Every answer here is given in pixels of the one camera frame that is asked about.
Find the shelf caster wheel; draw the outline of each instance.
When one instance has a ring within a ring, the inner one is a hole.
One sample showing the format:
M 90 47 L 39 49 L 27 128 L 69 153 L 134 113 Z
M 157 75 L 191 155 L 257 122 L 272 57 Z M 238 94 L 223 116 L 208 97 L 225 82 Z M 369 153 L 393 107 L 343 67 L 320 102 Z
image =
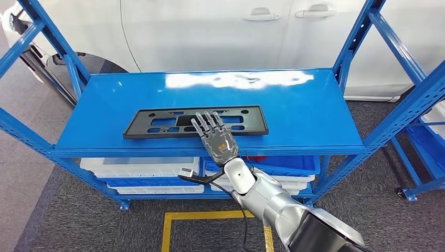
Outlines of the shelf caster wheel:
M 121 211 L 128 211 L 130 209 L 130 201 L 122 201 L 120 205 L 121 207 L 119 209 Z
M 408 201 L 416 201 L 417 197 L 415 195 L 407 196 L 406 195 L 407 191 L 408 191 L 408 189 L 401 188 L 401 187 L 398 187 L 398 188 L 395 189 L 395 192 L 396 192 L 397 196 L 399 196 L 400 198 L 405 198 Z

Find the car door handle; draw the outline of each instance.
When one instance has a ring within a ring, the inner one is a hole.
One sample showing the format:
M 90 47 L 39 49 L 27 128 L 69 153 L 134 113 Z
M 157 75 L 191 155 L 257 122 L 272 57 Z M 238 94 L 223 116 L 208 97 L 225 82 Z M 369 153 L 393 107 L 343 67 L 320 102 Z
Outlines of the car door handle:
M 276 13 L 270 13 L 268 8 L 258 7 L 253 9 L 249 15 L 244 16 L 243 19 L 248 21 L 273 21 L 280 17 Z
M 314 4 L 309 9 L 299 10 L 295 13 L 297 18 L 320 18 L 335 15 L 335 11 L 328 8 L 325 4 Z

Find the robotic hand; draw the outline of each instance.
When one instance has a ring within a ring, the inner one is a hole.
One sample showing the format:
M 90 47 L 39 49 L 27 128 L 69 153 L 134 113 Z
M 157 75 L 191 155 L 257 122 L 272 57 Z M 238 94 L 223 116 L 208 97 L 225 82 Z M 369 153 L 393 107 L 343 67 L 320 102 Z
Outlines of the robotic hand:
M 192 124 L 209 155 L 222 169 L 205 177 L 183 169 L 179 177 L 208 184 L 227 174 L 235 189 L 231 192 L 233 199 L 265 226 L 273 227 L 289 252 L 368 251 L 363 248 L 362 236 L 356 230 L 325 210 L 297 202 L 277 180 L 261 170 L 251 171 L 239 157 L 235 139 L 218 113 L 214 112 L 213 117 L 208 112 L 204 115 L 207 120 L 196 113 L 199 124 L 195 119 Z

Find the blue shelving unit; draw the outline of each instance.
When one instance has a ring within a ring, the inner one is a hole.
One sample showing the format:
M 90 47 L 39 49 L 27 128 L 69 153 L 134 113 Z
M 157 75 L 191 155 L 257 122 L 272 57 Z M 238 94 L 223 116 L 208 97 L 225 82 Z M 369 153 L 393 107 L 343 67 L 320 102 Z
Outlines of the blue shelving unit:
M 39 2 L 18 1 L 34 23 L 0 59 L 0 77 L 42 32 L 63 57 L 79 102 L 56 144 L 48 143 L 3 109 L 0 128 L 108 196 L 122 209 L 128 209 L 130 200 L 135 199 L 225 197 L 208 187 L 202 194 L 193 195 L 120 195 L 72 160 L 207 155 L 197 138 L 124 140 L 122 132 L 138 109 L 260 105 L 269 134 L 237 136 L 241 152 L 246 151 L 249 156 L 323 155 L 317 186 L 311 184 L 299 194 L 306 204 L 312 205 L 445 93 L 445 61 L 426 76 L 380 15 L 384 0 L 366 1 L 332 68 L 249 71 L 249 75 L 267 76 L 269 81 L 262 86 L 251 83 L 219 88 L 201 82 L 181 86 L 171 81 L 179 74 L 199 77 L 221 72 L 90 75 Z M 343 91 L 351 61 L 372 24 L 416 87 L 362 141 Z M 349 156 L 327 175 L 330 156 L 339 154 Z
M 445 188 L 445 141 L 436 135 L 421 119 L 407 126 L 403 133 L 407 136 L 424 167 L 431 176 L 431 181 L 423 183 L 410 163 L 396 138 L 391 139 L 404 166 L 414 181 L 415 188 L 402 188 L 399 194 L 409 201 L 416 201 L 417 195 L 431 190 Z

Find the floor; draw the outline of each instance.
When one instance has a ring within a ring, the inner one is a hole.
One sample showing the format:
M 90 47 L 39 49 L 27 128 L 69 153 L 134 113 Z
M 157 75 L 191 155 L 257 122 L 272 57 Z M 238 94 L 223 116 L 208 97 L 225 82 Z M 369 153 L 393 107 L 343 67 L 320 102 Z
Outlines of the floor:
M 1 34 L 0 54 L 7 48 Z M 83 61 L 93 72 L 112 71 L 97 59 Z M 53 70 L 62 82 L 68 81 L 63 67 Z M 348 103 L 362 137 L 395 105 Z M 0 79 L 0 107 L 53 142 L 70 115 L 70 109 L 20 61 Z M 400 140 L 425 174 L 406 139 Z M 121 212 L 112 201 L 3 132 L 0 144 L 0 244 L 5 252 L 160 251 L 165 212 L 237 209 L 229 200 L 135 201 L 129 212 Z M 331 167 L 342 158 L 334 157 Z M 317 206 L 357 229 L 372 251 L 443 251 L 445 191 L 421 195 L 410 203 L 395 195 L 398 186 L 412 186 L 412 181 L 389 145 Z M 170 251 L 241 251 L 241 219 L 175 220 L 171 230 Z M 276 235 L 273 244 L 274 251 L 284 251 Z M 254 219 L 249 220 L 248 246 L 265 251 L 261 224 Z

